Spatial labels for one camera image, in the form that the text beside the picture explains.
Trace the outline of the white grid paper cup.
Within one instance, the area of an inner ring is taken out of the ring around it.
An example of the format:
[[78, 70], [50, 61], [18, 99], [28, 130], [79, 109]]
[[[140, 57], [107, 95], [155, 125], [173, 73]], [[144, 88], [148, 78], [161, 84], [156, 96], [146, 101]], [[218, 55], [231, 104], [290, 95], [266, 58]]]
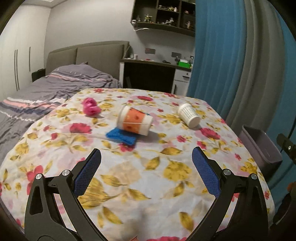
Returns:
[[188, 102], [178, 107], [177, 114], [189, 128], [195, 128], [201, 120], [193, 106]]

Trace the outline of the blue foam net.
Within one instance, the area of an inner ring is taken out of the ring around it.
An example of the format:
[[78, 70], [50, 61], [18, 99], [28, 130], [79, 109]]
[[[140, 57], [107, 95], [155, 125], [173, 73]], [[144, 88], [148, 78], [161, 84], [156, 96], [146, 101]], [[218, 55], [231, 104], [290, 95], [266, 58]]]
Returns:
[[106, 137], [114, 141], [119, 141], [125, 145], [133, 146], [138, 139], [138, 134], [114, 128], [106, 133]]

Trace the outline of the pink foam net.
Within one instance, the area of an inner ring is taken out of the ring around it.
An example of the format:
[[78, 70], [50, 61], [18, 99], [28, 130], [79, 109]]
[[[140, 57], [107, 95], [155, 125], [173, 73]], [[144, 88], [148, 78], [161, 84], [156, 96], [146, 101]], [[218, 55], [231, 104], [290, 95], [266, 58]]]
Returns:
[[101, 113], [101, 108], [97, 105], [97, 102], [93, 98], [86, 98], [82, 102], [83, 112], [87, 116], [96, 116]]

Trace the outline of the orange paper cup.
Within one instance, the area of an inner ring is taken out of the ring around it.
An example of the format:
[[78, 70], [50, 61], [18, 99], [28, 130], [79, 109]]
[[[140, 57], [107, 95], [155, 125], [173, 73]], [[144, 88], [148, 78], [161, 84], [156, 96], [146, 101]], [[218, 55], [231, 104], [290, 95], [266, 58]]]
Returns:
[[129, 133], [147, 136], [152, 122], [151, 115], [124, 105], [118, 114], [116, 127]]

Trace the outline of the purple plastic trash bin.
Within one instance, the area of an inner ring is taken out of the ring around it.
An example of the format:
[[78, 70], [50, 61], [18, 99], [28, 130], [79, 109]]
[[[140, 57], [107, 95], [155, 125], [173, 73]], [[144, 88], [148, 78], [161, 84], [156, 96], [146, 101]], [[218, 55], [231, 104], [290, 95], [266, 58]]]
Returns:
[[262, 130], [242, 126], [239, 138], [255, 160], [266, 181], [269, 181], [282, 163], [282, 155], [269, 136]]

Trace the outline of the blue grey curtain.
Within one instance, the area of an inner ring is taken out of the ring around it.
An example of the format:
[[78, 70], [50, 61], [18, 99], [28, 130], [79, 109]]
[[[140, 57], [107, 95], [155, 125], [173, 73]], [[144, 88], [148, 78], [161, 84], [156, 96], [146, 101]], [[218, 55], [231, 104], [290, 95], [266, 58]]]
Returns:
[[187, 95], [235, 133], [244, 125], [295, 141], [295, 1], [196, 1]]

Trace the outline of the floral bed sheet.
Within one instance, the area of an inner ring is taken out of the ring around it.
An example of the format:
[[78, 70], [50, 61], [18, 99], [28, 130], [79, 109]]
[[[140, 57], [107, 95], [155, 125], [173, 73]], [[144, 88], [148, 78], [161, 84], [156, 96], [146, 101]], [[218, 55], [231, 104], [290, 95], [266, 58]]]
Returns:
[[[83, 112], [82, 102], [88, 97], [95, 99], [100, 114]], [[177, 114], [186, 102], [201, 118], [195, 128]], [[149, 135], [139, 137], [133, 146], [106, 137], [124, 105], [153, 117]], [[184, 240], [214, 201], [192, 163], [195, 147], [236, 175], [257, 174], [272, 218], [274, 202], [263, 174], [207, 102], [132, 89], [79, 91], [34, 122], [1, 165], [1, 201], [24, 226], [35, 176], [59, 175], [97, 148], [102, 153], [101, 165], [79, 201], [100, 231], [109, 240]]]

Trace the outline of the purple striped duvet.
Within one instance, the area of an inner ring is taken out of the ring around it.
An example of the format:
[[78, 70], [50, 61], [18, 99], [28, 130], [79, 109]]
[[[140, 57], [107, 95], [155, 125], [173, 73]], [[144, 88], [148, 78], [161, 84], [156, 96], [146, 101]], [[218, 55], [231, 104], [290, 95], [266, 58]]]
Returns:
[[37, 120], [86, 88], [121, 88], [118, 78], [85, 63], [61, 66], [1, 101], [1, 160]]

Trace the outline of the dark desk with drawers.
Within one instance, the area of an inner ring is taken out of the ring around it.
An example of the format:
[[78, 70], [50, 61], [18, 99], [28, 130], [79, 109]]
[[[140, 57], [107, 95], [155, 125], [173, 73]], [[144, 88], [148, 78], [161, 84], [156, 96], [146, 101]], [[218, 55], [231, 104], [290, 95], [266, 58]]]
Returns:
[[119, 81], [124, 88], [160, 91], [185, 96], [191, 69], [169, 63], [122, 59]]

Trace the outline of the green box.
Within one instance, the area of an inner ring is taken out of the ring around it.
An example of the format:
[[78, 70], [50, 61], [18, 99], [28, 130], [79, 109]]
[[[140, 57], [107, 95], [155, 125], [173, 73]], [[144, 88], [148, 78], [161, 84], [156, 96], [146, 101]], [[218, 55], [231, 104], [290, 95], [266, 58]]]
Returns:
[[180, 59], [178, 60], [178, 66], [182, 68], [191, 68], [191, 63], [188, 60]]

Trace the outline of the black bedside table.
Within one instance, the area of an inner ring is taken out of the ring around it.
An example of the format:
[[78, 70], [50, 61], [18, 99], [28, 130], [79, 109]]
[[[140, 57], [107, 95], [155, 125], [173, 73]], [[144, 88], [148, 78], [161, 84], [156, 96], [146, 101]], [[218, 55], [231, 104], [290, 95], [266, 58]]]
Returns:
[[35, 72], [32, 72], [32, 82], [34, 82], [34, 81], [36, 81], [36, 80], [38, 80], [38, 79], [40, 79], [40, 78], [42, 78], [42, 77], [45, 77], [45, 75], [46, 75], [46, 69], [39, 69], [39, 70], [37, 70], [37, 71], [35, 71]]

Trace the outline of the small cup on desk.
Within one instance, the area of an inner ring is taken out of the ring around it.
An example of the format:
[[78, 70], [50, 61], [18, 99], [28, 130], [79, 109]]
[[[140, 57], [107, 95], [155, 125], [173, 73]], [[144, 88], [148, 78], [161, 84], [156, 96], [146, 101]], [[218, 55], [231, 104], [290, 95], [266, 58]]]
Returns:
[[138, 56], [137, 54], [130, 54], [130, 59], [137, 60]]

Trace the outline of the grey padded headboard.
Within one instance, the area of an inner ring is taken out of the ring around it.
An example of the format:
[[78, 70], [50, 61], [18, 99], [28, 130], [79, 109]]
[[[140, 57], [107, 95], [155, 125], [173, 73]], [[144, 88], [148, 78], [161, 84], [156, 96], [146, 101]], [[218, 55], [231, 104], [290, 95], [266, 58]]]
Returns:
[[119, 79], [120, 62], [129, 53], [128, 41], [103, 41], [56, 49], [48, 54], [45, 73], [48, 75], [61, 66], [87, 63]]

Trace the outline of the white wardrobe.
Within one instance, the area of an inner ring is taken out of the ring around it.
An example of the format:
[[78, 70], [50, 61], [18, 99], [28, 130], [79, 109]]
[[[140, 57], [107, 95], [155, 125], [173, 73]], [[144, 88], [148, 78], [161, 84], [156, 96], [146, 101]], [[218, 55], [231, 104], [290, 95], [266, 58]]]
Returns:
[[44, 45], [50, 8], [21, 5], [1, 33], [1, 100], [32, 83], [44, 68]]

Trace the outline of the wall socket panel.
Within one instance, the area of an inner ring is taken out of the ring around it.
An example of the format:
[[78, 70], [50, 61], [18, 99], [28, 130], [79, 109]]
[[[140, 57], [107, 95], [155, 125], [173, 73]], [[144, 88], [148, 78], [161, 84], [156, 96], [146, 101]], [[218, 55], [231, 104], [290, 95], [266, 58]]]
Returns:
[[156, 49], [152, 49], [152, 48], [145, 48], [145, 54], [155, 54], [156, 53]]

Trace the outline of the dark wall shelf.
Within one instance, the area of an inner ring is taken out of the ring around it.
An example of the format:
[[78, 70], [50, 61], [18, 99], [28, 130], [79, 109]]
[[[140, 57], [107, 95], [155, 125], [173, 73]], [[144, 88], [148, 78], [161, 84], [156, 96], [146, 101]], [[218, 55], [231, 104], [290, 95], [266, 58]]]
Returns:
[[195, 1], [137, 0], [130, 23], [135, 30], [163, 30], [195, 36]]

